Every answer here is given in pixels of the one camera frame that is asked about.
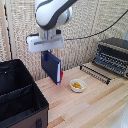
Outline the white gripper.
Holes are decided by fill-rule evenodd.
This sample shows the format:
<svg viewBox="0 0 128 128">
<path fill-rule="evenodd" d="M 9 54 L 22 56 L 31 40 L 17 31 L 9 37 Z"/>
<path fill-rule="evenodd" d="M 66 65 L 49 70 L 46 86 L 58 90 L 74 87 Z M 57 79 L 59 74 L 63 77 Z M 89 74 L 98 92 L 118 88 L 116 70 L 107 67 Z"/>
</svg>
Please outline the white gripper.
<svg viewBox="0 0 128 128">
<path fill-rule="evenodd" d="M 31 53 L 57 49 L 64 45 L 61 30 L 56 30 L 49 39 L 42 39 L 38 34 L 31 34 L 27 37 L 26 41 Z M 41 60 L 47 61 L 46 52 L 41 52 Z"/>
</svg>

